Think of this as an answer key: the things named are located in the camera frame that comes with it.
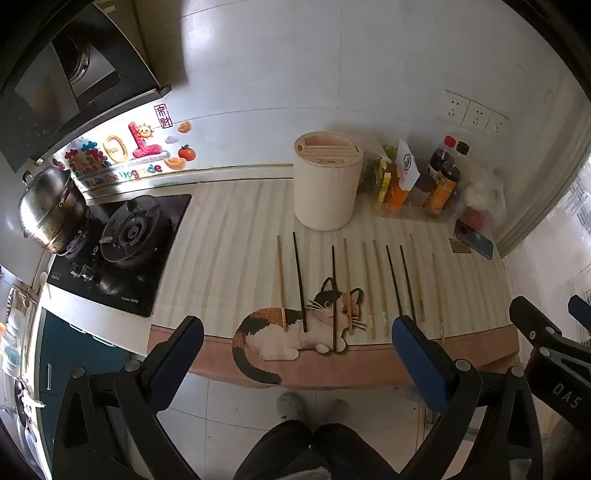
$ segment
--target calico cat illustration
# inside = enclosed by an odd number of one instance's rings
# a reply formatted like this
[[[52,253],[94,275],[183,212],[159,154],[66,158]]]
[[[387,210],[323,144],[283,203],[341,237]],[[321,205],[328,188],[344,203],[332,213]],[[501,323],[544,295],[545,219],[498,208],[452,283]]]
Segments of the calico cat illustration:
[[[365,330],[359,319],[363,290],[355,288],[350,294],[351,315],[354,327]],[[335,291],[332,278],[327,278],[314,300],[306,306],[304,333],[302,314],[299,310],[285,309],[287,331],[283,329],[280,308],[260,309],[246,317],[234,334],[232,355],[238,368],[247,377],[269,384],[281,383],[281,377],[253,366],[246,358],[244,349],[257,353],[263,360],[295,360],[299,350],[315,349],[328,353],[333,347],[333,302],[337,302],[337,352],[347,346],[343,332],[349,326],[347,302],[341,291]]]

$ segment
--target cabinet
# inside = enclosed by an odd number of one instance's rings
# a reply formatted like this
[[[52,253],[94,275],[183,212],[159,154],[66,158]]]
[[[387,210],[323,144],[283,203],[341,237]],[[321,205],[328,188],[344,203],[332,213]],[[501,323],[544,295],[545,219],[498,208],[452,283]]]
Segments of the cabinet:
[[[116,372],[130,358],[127,350],[98,342],[88,333],[74,330],[61,318],[46,313],[41,337],[39,391],[46,405],[41,411],[41,421],[50,463],[61,399],[72,370],[84,367],[91,374]]]

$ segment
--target bamboo chopstick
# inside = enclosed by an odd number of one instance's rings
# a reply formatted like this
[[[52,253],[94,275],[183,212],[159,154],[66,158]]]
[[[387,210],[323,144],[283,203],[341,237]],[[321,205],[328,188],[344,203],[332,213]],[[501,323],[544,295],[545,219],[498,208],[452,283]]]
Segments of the bamboo chopstick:
[[[283,330],[287,331],[287,319],[285,318],[285,288],[283,283],[283,258],[281,255],[281,237],[277,235],[277,269],[279,270],[279,298],[281,300],[281,320]]]
[[[336,353],[336,300],[337,292],[339,291],[336,286],[336,263],[335,263],[335,246],[331,247],[332,261],[333,261],[333,292],[335,293],[335,299],[333,300],[333,352]]]
[[[417,323],[417,313],[414,311],[413,290],[410,287],[410,278],[408,278],[408,269],[406,268],[406,260],[404,259],[404,250],[400,245],[400,256],[402,257],[402,266],[404,267],[404,276],[407,281],[408,299],[410,300],[410,312],[413,316],[414,323]]]
[[[413,256],[414,271],[416,272],[416,276],[417,276],[417,294],[418,294],[418,308],[419,308],[419,312],[420,312],[420,319],[421,319],[421,322],[424,322],[425,321],[425,306],[423,305],[423,290],[421,288],[421,275],[420,275],[419,269],[418,269],[417,249],[414,245],[413,236],[410,234],[408,236],[410,237],[410,250],[411,250],[411,254]]]
[[[371,279],[369,277],[369,264],[368,254],[365,249],[365,242],[361,242],[361,252],[363,256],[363,273],[365,274],[365,287],[368,292],[368,303],[369,303],[369,338],[375,340],[375,326],[374,326],[374,295],[371,290]]]
[[[379,296],[382,301],[382,321],[384,323],[384,336],[389,338],[388,331],[388,304],[386,302],[386,286],[384,284],[384,270],[382,269],[382,260],[379,257],[378,243],[374,239],[375,261],[378,264]]]
[[[392,265],[392,257],[390,257],[390,249],[386,245],[386,253],[388,254],[388,262],[390,263],[390,273],[392,274],[392,281],[394,282],[394,291],[396,292],[396,302],[398,303],[398,316],[402,316],[402,303],[400,302],[400,293],[398,292],[398,283],[396,282],[396,275],[394,275],[394,266]]]
[[[347,250],[347,239],[343,238],[343,250],[345,252],[345,302],[347,305],[347,320],[349,321],[349,335],[353,335],[353,313],[351,312],[351,272],[349,271],[349,252]]]
[[[304,303],[304,287],[301,285],[301,270],[300,270],[300,257],[297,253],[297,240],[296,233],[294,233],[294,250],[295,250],[295,266],[297,268],[297,282],[300,288],[300,306],[301,306],[301,323],[304,328],[304,333],[308,332],[308,323],[306,321],[306,304]]]
[[[439,271],[435,253],[433,253],[433,272],[435,273],[435,292],[437,294],[437,309],[439,310],[439,328],[441,330],[441,344],[445,345],[445,331],[443,328],[443,300],[441,298],[441,286],[439,285]]]

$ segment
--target stainless steel pot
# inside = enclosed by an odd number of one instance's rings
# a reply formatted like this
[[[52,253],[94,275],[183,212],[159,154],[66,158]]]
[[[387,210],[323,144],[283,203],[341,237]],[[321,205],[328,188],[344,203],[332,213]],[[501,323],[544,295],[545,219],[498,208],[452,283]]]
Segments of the stainless steel pot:
[[[25,238],[51,253],[61,252],[82,225],[86,200],[67,170],[48,167],[35,177],[27,170],[22,180],[27,189],[18,211]]]

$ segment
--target electrical outlet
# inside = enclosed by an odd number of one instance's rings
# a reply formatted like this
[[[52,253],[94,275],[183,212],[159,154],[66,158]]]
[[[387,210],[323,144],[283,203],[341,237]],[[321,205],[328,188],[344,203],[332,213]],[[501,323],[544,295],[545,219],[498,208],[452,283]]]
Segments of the electrical outlet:
[[[498,112],[492,112],[491,119],[486,124],[484,134],[489,137],[505,137],[511,130],[511,120]]]
[[[492,110],[479,103],[470,100],[462,126],[475,132],[484,133],[486,124],[491,118]]]
[[[468,109],[470,100],[447,90],[443,91],[439,103],[439,120],[460,125]]]

